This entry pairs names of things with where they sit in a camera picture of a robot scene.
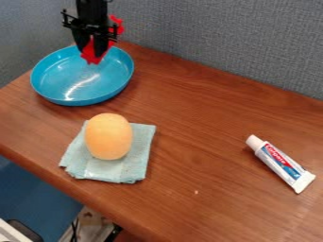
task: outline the floor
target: floor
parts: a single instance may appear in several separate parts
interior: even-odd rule
[[[85,207],[79,213],[79,242],[105,242],[114,225],[99,213]],[[59,242],[70,242],[73,237],[73,227],[69,228]]]

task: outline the orange ball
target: orange ball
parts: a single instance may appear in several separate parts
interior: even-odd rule
[[[94,157],[117,160],[130,151],[133,128],[126,118],[115,113],[94,116],[86,126],[85,142]]]

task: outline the blue chair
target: blue chair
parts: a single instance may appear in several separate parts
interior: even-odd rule
[[[82,204],[0,156],[0,217],[26,224],[46,242],[58,242]]]

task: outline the toothpaste cap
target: toothpaste cap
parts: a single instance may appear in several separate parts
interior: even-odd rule
[[[257,151],[265,141],[254,134],[251,134],[246,140],[247,145]]]

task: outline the toothpaste tube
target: toothpaste tube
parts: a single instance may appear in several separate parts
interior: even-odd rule
[[[263,141],[255,135],[246,140],[247,145],[254,149],[255,155],[279,175],[286,183],[299,194],[315,179],[310,173],[269,141]]]

